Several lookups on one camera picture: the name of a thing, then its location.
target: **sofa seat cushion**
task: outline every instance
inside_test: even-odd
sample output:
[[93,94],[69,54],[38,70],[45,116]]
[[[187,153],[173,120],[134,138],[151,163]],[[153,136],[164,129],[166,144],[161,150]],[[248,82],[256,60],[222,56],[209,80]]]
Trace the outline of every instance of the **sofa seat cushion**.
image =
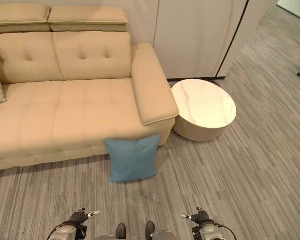
[[106,154],[104,139],[168,136],[174,124],[142,125],[130,78],[7,84],[3,91],[0,169]]

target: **sofa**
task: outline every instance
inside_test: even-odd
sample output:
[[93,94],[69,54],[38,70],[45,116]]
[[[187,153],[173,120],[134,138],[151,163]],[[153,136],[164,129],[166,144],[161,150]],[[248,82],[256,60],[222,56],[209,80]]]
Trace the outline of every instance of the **sofa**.
[[0,170],[105,155],[179,114],[152,46],[118,7],[0,5]]

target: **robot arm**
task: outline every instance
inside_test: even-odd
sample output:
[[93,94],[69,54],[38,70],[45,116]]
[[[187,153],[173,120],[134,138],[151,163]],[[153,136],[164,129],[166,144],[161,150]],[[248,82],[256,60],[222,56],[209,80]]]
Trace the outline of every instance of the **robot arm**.
[[100,214],[100,211],[94,211],[86,214],[85,208],[78,209],[69,219],[56,226],[50,233],[48,240],[81,240],[85,239],[87,227],[82,225],[88,219]]

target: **wall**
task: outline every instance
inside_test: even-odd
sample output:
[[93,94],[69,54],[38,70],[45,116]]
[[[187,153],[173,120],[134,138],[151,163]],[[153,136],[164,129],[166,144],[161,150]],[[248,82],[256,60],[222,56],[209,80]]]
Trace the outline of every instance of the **wall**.
[[300,18],[300,0],[279,0],[277,5]]
[[[226,54],[246,0],[161,0],[155,50],[168,78],[213,77]],[[250,0],[219,76],[226,76],[270,0]]]
[[128,31],[134,43],[154,43],[159,0],[0,0],[6,3],[107,5],[123,8],[128,14]]

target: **cable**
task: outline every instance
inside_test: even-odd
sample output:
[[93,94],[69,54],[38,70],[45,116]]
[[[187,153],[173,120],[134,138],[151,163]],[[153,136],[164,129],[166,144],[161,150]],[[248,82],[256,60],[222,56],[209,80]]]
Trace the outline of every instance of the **cable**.
[[219,225],[219,226],[217,226],[218,228],[225,228],[225,229],[228,229],[231,233],[232,233],[232,235],[233,235],[233,237],[234,237],[234,240],[237,240],[237,237],[236,237],[236,235],[235,235],[235,233],[229,228],[229,227],[227,227],[227,226],[224,226],[224,225]]
[[234,240],[237,240],[237,237],[236,237],[235,233],[234,233],[229,227],[227,227],[227,226],[225,226],[225,225],[222,225],[222,224],[220,224],[220,223],[214,222],[214,221],[206,221],[206,222],[202,223],[202,224],[199,226],[199,229],[203,228],[204,225],[206,225],[206,224],[212,224],[212,225],[215,225],[215,226],[218,227],[218,228],[225,228],[225,229],[228,229],[228,230],[232,233],[232,235],[233,235],[233,237],[234,237]]

